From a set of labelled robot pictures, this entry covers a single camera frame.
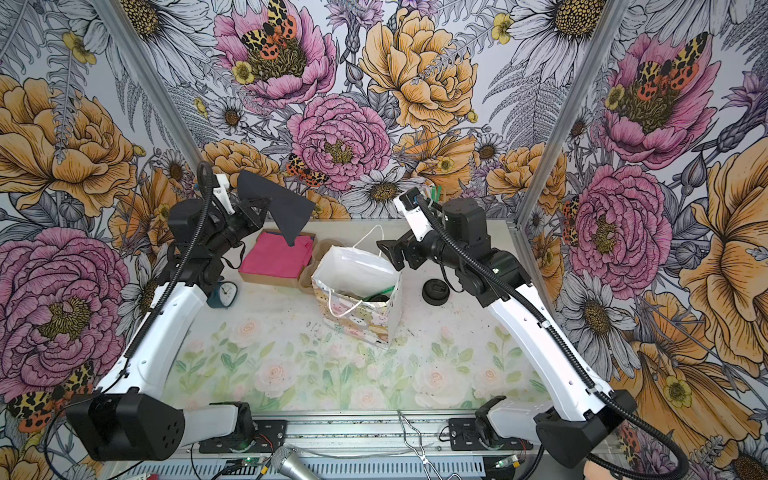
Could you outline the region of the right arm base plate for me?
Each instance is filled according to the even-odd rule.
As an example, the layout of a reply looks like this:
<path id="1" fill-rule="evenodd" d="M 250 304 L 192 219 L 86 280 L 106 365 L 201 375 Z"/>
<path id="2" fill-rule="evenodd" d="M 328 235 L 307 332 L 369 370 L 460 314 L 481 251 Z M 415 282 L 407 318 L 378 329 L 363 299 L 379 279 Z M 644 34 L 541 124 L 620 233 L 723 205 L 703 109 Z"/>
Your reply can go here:
<path id="1" fill-rule="evenodd" d="M 527 440 L 498 437 L 476 418 L 449 418 L 447 428 L 447 441 L 452 451 L 528 451 L 533 448 Z"/>

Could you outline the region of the white patterned paper gift bag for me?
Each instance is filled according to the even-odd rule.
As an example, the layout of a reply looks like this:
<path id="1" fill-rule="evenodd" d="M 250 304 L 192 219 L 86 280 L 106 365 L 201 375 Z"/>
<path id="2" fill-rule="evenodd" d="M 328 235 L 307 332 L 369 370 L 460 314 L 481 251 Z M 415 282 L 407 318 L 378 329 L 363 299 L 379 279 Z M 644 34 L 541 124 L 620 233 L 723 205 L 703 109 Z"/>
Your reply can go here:
<path id="1" fill-rule="evenodd" d="M 315 298 L 322 320 L 330 328 L 373 346 L 388 348 L 402 316 L 402 276 L 379 252 L 361 244 L 374 235 L 374 226 L 352 246 L 334 246 L 312 275 Z M 388 302 L 365 302 L 364 298 L 394 286 Z"/>

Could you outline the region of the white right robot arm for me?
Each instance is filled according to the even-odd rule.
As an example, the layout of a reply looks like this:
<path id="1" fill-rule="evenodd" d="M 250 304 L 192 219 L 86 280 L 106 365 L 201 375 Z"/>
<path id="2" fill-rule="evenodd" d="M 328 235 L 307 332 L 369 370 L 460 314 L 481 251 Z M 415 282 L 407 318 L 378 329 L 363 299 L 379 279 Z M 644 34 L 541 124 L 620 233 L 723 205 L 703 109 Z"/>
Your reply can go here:
<path id="1" fill-rule="evenodd" d="M 629 392 L 612 389 L 588 365 L 547 311 L 519 260 L 493 246 L 485 212 L 475 201 L 455 199 L 440 205 L 412 188 L 394 204 L 409 229 L 396 240 L 378 241 L 379 250 L 398 271 L 417 270 L 428 260 L 453 270 L 462 291 L 517 342 L 551 398 L 550 405 L 527 421 L 515 419 L 507 398 L 487 403 L 476 413 L 487 440 L 526 439 L 566 468 L 587 460 L 619 478 L 641 479 L 643 473 L 594 452 L 629 423 L 664 445 L 675 459 L 664 478 L 686 477 L 690 463 L 682 448 L 635 415 L 637 404 Z"/>

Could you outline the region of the black paper napkin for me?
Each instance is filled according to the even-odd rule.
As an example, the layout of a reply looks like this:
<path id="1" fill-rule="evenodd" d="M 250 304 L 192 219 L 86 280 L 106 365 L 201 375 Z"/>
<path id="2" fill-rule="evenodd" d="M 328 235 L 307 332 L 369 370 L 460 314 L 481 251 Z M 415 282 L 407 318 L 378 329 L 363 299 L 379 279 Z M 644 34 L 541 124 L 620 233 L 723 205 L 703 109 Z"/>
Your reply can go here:
<path id="1" fill-rule="evenodd" d="M 315 203 L 304 196 L 250 171 L 238 176 L 237 194 L 240 202 L 243 198 L 269 198 L 269 214 L 289 246 L 295 244 L 315 208 Z"/>

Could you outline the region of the green straw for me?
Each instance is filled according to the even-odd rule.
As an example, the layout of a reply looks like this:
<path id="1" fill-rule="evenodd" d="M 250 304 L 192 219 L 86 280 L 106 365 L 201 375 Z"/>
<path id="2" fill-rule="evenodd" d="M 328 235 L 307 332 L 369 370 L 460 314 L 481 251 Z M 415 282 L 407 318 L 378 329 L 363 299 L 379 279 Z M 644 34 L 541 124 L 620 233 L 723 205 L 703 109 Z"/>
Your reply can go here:
<path id="1" fill-rule="evenodd" d="M 387 302 L 394 293 L 395 287 L 392 286 L 386 290 L 378 292 L 376 294 L 367 296 L 364 298 L 365 302 Z"/>

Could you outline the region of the black coffee cup lid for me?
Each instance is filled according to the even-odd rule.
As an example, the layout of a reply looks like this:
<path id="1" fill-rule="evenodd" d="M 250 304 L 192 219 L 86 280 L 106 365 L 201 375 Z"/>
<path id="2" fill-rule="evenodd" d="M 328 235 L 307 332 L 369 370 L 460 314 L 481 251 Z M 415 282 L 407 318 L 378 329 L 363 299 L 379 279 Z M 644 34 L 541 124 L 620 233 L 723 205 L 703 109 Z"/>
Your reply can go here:
<path id="1" fill-rule="evenodd" d="M 378 303 L 378 302 L 388 302 L 389 299 L 390 299 L 389 295 L 377 294 L 377 295 L 373 295 L 371 297 L 366 298 L 365 301 L 371 302 L 371 303 Z"/>

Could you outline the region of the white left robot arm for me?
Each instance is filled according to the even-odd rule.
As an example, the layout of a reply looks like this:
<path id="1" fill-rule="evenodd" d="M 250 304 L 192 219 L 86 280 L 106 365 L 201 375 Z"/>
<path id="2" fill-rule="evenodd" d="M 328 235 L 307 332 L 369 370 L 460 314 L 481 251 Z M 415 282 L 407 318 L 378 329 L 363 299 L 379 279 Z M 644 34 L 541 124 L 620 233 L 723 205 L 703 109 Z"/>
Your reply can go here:
<path id="1" fill-rule="evenodd" d="M 162 400 L 166 377 L 193 320 L 218 289 L 224 256 L 263 227 L 272 182 L 252 172 L 237 180 L 208 163 L 197 172 L 200 197 L 170 210 L 173 241 L 149 311 L 117 364 L 95 392 L 80 395 L 66 416 L 96 461 L 161 461 L 178 448 L 212 440 L 247 445 L 255 436 L 249 407 L 239 401 L 186 412 Z"/>

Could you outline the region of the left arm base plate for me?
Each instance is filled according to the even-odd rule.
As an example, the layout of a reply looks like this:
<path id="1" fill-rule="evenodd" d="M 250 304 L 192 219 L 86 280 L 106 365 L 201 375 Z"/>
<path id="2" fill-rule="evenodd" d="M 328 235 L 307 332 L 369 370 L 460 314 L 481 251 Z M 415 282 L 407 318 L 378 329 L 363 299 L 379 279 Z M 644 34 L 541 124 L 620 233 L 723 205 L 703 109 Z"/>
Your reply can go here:
<path id="1" fill-rule="evenodd" d="M 199 452 L 202 454 L 272 453 L 284 445 L 288 426 L 286 420 L 256 419 L 253 425 L 253 436 L 245 440 L 235 440 L 231 437 L 206 440 L 198 447 Z"/>

